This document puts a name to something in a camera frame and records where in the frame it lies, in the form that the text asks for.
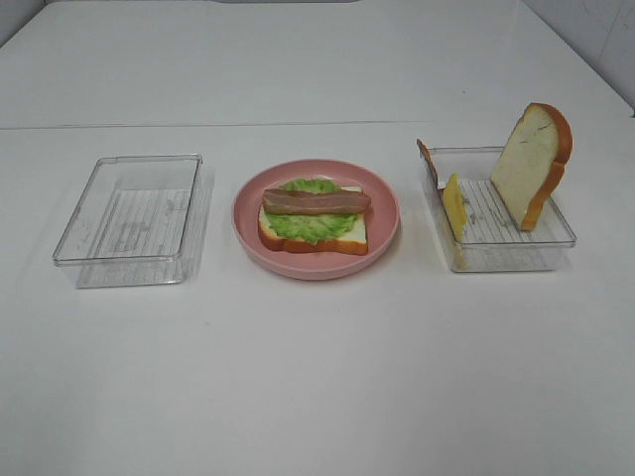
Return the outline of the green lettuce leaf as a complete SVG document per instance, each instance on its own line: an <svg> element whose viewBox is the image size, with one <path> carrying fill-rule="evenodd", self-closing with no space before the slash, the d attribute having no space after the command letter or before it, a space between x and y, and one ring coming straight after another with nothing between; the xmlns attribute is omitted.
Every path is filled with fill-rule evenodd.
<svg viewBox="0 0 635 476"><path fill-rule="evenodd" d="M329 179L297 178L279 186L285 190L302 190L312 193L336 191L342 187ZM361 186L344 186L342 189L362 191ZM366 223L363 214L289 215L271 214L261 206L259 224L267 236L317 245L319 242L352 241L366 243Z"/></svg>

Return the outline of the bread slice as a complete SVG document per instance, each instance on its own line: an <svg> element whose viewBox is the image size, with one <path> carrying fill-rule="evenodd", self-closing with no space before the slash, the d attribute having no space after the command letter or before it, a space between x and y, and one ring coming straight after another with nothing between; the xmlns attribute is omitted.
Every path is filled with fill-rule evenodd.
<svg viewBox="0 0 635 476"><path fill-rule="evenodd" d="M272 251L364 255L370 207L370 196L358 185L298 178L263 192L259 236Z"/></svg>
<svg viewBox="0 0 635 476"><path fill-rule="evenodd" d="M529 104L490 175L520 230L536 228L571 153L572 131L564 115L549 104Z"/></svg>

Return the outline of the bacon strip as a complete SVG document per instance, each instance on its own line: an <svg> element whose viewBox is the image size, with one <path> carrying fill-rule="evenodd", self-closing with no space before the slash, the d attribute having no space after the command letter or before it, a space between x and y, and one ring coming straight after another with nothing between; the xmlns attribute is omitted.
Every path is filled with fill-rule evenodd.
<svg viewBox="0 0 635 476"><path fill-rule="evenodd" d="M419 148L420 155L423 158L423 160L425 161L425 164L426 164L426 166L428 168L428 171L429 171L429 173L431 175L431 180L432 180L432 183L433 183L433 187L434 187L434 189L437 189L438 185L439 185L439 179L438 179L437 169L436 169L435 164L434 164L434 162L432 160L431 153L430 153L428 147L426 146L426 144L421 139L418 139L416 141L416 143L417 143L417 146Z"/></svg>
<svg viewBox="0 0 635 476"><path fill-rule="evenodd" d="M265 211L273 214L320 215L360 214L371 204L362 191L338 189L326 193L281 188L266 189L262 196Z"/></svg>

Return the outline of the yellow cheese slice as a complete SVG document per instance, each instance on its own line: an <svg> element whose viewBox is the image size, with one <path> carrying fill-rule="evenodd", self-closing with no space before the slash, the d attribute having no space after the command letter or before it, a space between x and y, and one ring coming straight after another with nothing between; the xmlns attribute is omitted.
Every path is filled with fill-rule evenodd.
<svg viewBox="0 0 635 476"><path fill-rule="evenodd" d="M467 224L467 211L457 174L452 174L446 183L443 191L443 204L454 239L461 242Z"/></svg>

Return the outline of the pink round plate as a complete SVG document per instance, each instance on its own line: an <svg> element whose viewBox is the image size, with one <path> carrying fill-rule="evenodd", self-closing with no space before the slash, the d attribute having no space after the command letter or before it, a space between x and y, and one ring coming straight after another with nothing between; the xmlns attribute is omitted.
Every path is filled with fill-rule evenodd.
<svg viewBox="0 0 635 476"><path fill-rule="evenodd" d="M368 242L365 255L331 251L290 253L265 247L258 236L262 193L266 188L298 178L324 178L340 185L359 185L370 195L371 206L365 214ZM237 238L254 262L279 275L309 281L341 278L370 266L391 245L400 225L398 200L385 180L355 164L319 159L279 164L250 179L234 199L232 218Z"/></svg>

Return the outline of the left clear plastic tray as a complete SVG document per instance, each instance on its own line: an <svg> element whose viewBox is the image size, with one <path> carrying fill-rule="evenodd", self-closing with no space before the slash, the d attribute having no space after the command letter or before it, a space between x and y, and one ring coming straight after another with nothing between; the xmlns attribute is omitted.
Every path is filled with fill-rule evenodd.
<svg viewBox="0 0 635 476"><path fill-rule="evenodd" d="M199 155L102 158L53 263L79 289L179 284L199 257L206 199Z"/></svg>

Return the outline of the clear plastic tray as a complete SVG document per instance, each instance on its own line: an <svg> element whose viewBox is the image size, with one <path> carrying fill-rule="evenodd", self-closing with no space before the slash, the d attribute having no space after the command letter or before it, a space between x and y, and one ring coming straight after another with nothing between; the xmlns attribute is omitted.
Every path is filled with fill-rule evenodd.
<svg viewBox="0 0 635 476"><path fill-rule="evenodd" d="M206 199L199 155L102 158L53 263L79 289L179 284L199 257Z"/></svg>
<svg viewBox="0 0 635 476"><path fill-rule="evenodd" d="M490 174L503 148L427 146L438 173L434 189L431 175L423 190L435 221L445 260L456 273L540 272L559 268L576 236L552 199L544 205L535 230L521 231L507 211ZM443 204L449 177L458 175L467 211L461 242L454 239Z"/></svg>

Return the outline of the right clear plastic tray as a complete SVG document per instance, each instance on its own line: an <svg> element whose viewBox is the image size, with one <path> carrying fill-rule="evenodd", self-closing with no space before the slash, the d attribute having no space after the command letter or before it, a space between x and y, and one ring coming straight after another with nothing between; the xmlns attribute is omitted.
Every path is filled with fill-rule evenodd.
<svg viewBox="0 0 635 476"><path fill-rule="evenodd" d="M435 221L445 260L456 273L540 272L559 268L576 236L552 199L544 205L535 230L521 231L507 211L490 174L503 148L427 146L438 173L434 189L431 175L423 190ZM449 177L458 175L467 211L461 242L454 239L443 204Z"/></svg>

